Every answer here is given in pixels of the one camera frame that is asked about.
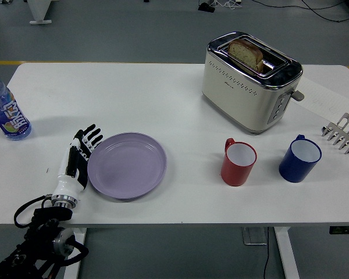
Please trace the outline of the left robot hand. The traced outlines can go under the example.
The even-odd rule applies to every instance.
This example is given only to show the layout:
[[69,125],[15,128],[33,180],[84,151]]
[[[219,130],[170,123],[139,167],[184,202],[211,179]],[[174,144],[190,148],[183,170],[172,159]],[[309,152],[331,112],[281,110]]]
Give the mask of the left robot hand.
[[58,185],[51,197],[53,206],[76,207],[79,194],[88,183],[88,161],[102,139],[101,129],[95,124],[75,134],[59,167]]

